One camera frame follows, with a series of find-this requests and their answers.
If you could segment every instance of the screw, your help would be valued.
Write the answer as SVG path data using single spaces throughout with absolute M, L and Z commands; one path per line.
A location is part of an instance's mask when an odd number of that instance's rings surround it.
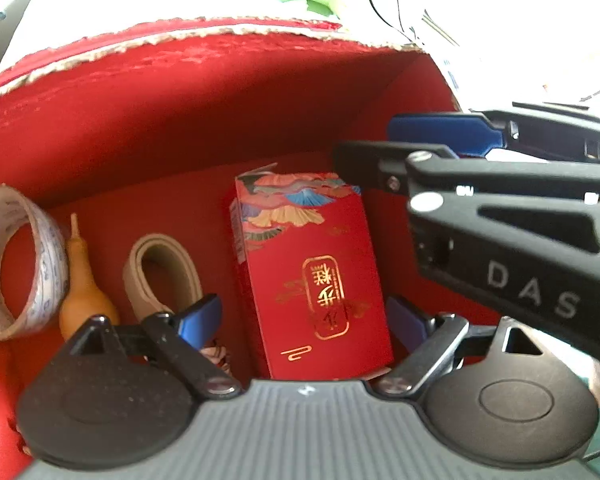
M 429 160 L 433 153 L 426 152 L 425 150 L 418 150 L 417 152 L 410 153 L 407 157 L 411 162 L 423 162 Z
M 400 181 L 394 176 L 389 177 L 386 181 L 386 185 L 393 192 L 398 192 L 400 190 Z
M 211 377 L 206 382 L 206 390 L 212 395 L 227 395 L 235 391 L 235 383 L 229 377 Z
M 401 395 L 413 390 L 413 386 L 401 377 L 385 377 L 378 387 L 388 395 Z

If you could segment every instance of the blue gripper pad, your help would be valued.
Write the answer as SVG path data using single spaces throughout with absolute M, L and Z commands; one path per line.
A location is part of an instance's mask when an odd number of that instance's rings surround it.
M 435 320 L 400 296 L 389 296 L 385 305 L 389 330 L 410 354 L 435 330 Z
M 196 350 L 200 350 L 220 328 L 222 302 L 216 294 L 207 294 L 189 308 L 173 317 L 178 335 Z
M 485 156 L 504 148 L 502 131 L 482 114 L 400 114 L 387 126 L 388 140 L 445 144 L 458 155 Z

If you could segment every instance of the round black pad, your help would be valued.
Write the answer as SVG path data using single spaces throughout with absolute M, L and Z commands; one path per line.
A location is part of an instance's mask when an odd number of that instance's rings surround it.
M 562 362 L 488 356 L 434 382 L 424 397 L 434 432 L 478 462 L 525 467 L 566 460 L 590 441 L 598 406 Z
M 192 399 L 173 376 L 110 356 L 50 364 L 18 403 L 18 425 L 33 455 L 73 469 L 137 462 L 187 428 Z

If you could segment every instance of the clear tape roll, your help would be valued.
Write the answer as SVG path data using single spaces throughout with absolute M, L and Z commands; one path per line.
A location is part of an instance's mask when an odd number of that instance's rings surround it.
M 17 190 L 0 186 L 0 266 L 7 243 L 27 223 L 31 225 L 36 248 L 34 278 L 27 303 L 17 319 L 11 315 L 0 290 L 0 341 L 42 329 L 67 291 L 64 238 L 56 222 Z

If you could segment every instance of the metal bolt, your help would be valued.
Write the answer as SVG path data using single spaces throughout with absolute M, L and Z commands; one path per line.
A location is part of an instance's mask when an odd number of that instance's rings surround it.
M 212 395 L 227 395 L 235 391 L 235 383 L 229 377 L 211 377 L 206 382 L 206 390 Z
M 394 176 L 389 177 L 386 181 L 386 185 L 393 192 L 398 192 L 400 190 L 400 181 Z
M 425 150 L 418 150 L 417 152 L 410 153 L 407 157 L 411 162 L 422 162 L 429 160 L 433 156 L 433 153 L 426 152 Z
M 513 140 L 518 140 L 520 132 L 518 131 L 518 124 L 515 121 L 509 121 L 509 135 Z
M 401 395 L 413 390 L 413 385 L 401 377 L 385 377 L 379 382 L 378 388 L 388 395 Z

